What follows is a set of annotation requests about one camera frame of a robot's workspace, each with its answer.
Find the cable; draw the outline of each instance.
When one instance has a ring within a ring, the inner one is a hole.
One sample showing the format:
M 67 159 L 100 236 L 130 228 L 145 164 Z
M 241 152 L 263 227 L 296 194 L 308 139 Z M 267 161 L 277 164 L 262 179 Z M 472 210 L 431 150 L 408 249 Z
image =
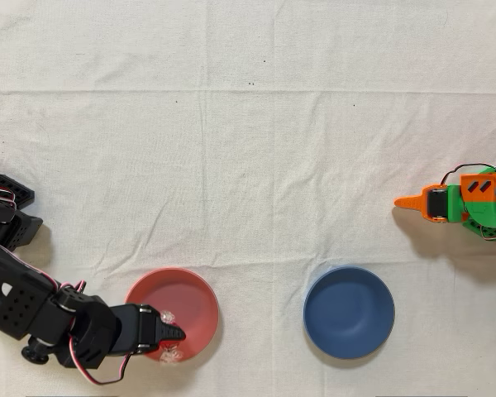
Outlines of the cable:
M 36 271 L 37 273 L 39 273 L 40 275 L 43 275 L 46 279 L 48 279 L 50 281 L 50 283 L 53 285 L 54 287 L 54 292 L 57 292 L 59 290 L 59 284 L 57 283 L 57 281 L 54 280 L 53 277 L 51 277 L 50 275 L 48 275 L 47 273 L 45 273 L 44 271 L 42 271 L 41 269 L 37 269 L 36 267 L 32 266 L 32 265 L 29 265 L 27 264 L 25 261 L 23 261 L 22 259 L 20 259 L 19 257 L 13 255 L 13 253 L 11 251 L 9 251 L 7 248 L 4 248 L 3 246 L 0 245 L 0 249 L 4 252 L 6 252 L 7 254 L 9 254 L 9 256 L 11 258 L 13 258 L 15 261 L 23 264 L 25 267 L 28 267 L 34 271 Z
M 12 197 L 11 200 L 13 200 L 13 201 L 15 201 L 15 199 L 17 198 L 17 196 L 12 192 L 12 190 L 0 187 L 0 192 L 9 193 Z
M 496 166 L 495 165 L 491 165 L 491 164 L 487 164 L 487 163 L 467 163 L 467 164 L 461 164 L 461 165 L 458 165 L 457 167 L 455 167 L 452 171 L 448 171 L 445 174 L 445 176 L 443 176 L 443 179 L 441 180 L 441 184 L 445 184 L 446 178 L 448 178 L 448 175 L 455 173 L 459 168 L 468 167 L 468 166 L 471 166 L 471 165 L 483 165 L 485 167 L 490 167 L 490 168 L 493 168 L 493 169 L 496 170 Z
M 78 292 L 83 292 L 84 291 L 84 287 L 86 287 L 86 281 L 84 281 L 84 280 L 79 281 L 79 283 L 75 285 L 75 289 Z
M 13 200 L 5 197 L 0 197 L 0 201 L 3 201 L 4 203 L 10 203 L 13 206 L 13 209 L 15 211 L 17 210 L 17 203 L 15 203 Z
M 483 234 L 483 228 L 479 228 L 479 232 L 481 232 L 481 237 L 486 241 L 486 242 L 491 242 L 492 240 L 496 240 L 496 237 L 485 237 Z
M 81 363 L 79 362 L 79 360 L 75 356 L 74 337 L 71 337 L 71 336 L 69 337 L 69 354 L 71 355 L 72 361 L 74 362 L 75 366 L 77 367 L 77 369 L 79 370 L 79 372 L 81 372 L 81 375 L 83 375 L 84 378 L 88 382 L 93 383 L 94 385 L 110 385 L 112 383 L 117 383 L 120 380 L 123 380 L 123 378 L 125 377 L 126 365 L 128 364 L 128 362 L 129 362 L 129 360 L 131 359 L 131 356 L 132 356 L 132 354 L 129 353 L 129 354 L 125 355 L 125 357 L 123 358 L 123 362 L 122 362 L 122 364 L 119 367 L 119 378 L 117 378 L 115 380 L 99 381 L 99 380 L 96 380 L 93 376 L 90 375 L 90 373 L 81 365 Z

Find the blue bowl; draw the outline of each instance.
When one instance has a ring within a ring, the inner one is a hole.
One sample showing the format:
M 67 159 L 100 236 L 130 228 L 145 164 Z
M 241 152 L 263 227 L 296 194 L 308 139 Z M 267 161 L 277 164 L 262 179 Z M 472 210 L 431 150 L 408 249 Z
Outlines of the blue bowl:
M 388 339 L 395 319 L 386 284 L 368 270 L 342 266 L 320 277 L 309 290 L 303 321 L 312 342 L 342 359 L 374 352 Z

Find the white tablecloth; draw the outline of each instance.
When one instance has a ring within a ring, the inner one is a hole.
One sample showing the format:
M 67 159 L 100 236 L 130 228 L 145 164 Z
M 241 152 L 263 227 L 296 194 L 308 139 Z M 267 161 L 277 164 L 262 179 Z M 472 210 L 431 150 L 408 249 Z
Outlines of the white tablecloth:
M 393 210 L 466 161 L 496 164 L 496 0 L 0 0 L 0 173 L 45 220 L 17 254 L 109 304 L 182 266 L 222 311 L 106 388 L 0 333 L 0 395 L 496 397 L 496 243 Z M 358 361 L 303 332 L 346 263 L 397 312 Z

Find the red bowl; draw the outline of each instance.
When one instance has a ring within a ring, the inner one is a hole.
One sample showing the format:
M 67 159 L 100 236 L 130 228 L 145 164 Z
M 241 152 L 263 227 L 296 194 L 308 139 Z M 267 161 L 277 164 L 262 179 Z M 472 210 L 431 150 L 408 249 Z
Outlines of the red bowl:
M 167 310 L 186 334 L 177 350 L 180 361 L 195 357 L 213 339 L 218 326 L 218 302 L 212 288 L 192 271 L 166 267 L 139 279 L 126 296 L 127 303 L 149 304 L 159 312 Z M 147 353 L 159 360 L 160 348 Z

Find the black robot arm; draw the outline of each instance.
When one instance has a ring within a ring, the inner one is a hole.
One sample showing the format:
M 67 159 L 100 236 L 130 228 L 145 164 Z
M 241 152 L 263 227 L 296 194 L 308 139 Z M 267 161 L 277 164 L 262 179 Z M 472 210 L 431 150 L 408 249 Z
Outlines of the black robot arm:
M 130 355 L 185 339 L 184 331 L 162 322 L 149 305 L 108 307 L 83 293 L 85 282 L 61 284 L 15 257 L 12 251 L 29 244 L 42 224 L 20 210 L 34 197 L 32 190 L 0 175 L 0 331 L 17 340 L 31 335 L 22 350 L 28 361 L 45 364 L 53 354 L 62 366 L 77 367 L 89 377 L 86 370 L 97 369 L 106 356 L 125 356 L 124 371 Z
M 108 307 L 83 286 L 62 285 L 0 246 L 0 331 L 17 340 L 31 335 L 22 352 L 31 362 L 44 364 L 55 354 L 62 366 L 76 367 L 75 358 L 85 369 L 98 368 L 106 356 L 152 352 L 163 341 L 185 339 L 151 306 Z

